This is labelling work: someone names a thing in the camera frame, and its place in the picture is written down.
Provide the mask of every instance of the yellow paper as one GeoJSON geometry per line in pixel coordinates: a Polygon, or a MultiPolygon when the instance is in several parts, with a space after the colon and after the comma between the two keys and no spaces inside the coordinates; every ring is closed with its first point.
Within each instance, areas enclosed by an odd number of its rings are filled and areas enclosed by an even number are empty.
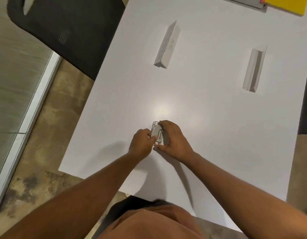
{"type": "Polygon", "coordinates": [[[305,8],[307,5],[307,0],[262,0],[261,2],[302,16],[305,14],[305,8]]]}

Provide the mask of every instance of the person's left arm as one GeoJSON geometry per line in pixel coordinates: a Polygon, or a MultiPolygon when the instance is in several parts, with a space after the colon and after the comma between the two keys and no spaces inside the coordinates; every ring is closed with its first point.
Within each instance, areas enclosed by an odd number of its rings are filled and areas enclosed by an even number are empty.
{"type": "Polygon", "coordinates": [[[157,140],[150,134],[140,129],[127,154],[29,213],[0,239],[84,238],[130,172],[150,154],[157,140]]]}

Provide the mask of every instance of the white metal frame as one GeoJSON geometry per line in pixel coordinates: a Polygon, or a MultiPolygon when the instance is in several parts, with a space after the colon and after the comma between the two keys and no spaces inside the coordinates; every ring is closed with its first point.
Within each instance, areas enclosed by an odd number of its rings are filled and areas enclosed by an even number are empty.
{"type": "Polygon", "coordinates": [[[44,73],[41,77],[41,80],[32,97],[30,105],[28,106],[27,112],[23,118],[19,132],[15,136],[14,142],[1,169],[0,203],[11,181],[13,173],[24,150],[25,144],[27,143],[28,137],[36,121],[36,118],[40,113],[42,104],[55,77],[60,62],[61,57],[57,53],[52,52],[51,57],[45,67],[44,73]]]}

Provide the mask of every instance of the person's right hand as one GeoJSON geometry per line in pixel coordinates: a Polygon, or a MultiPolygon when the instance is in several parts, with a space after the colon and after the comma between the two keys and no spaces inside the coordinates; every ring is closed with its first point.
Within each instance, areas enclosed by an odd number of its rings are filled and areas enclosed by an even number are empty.
{"type": "Polygon", "coordinates": [[[194,151],[185,136],[183,136],[180,127],[168,120],[160,121],[159,124],[164,128],[164,132],[168,133],[169,143],[167,145],[159,144],[156,146],[156,149],[185,163],[193,156],[194,151]]]}

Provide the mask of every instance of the person's left hand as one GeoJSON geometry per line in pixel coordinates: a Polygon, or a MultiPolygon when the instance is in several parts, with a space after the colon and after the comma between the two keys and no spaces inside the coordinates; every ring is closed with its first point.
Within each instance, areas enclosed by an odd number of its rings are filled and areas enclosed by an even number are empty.
{"type": "Polygon", "coordinates": [[[151,138],[150,135],[151,131],[149,129],[139,129],[132,138],[128,153],[140,159],[147,157],[158,139],[157,136],[151,138]]]}

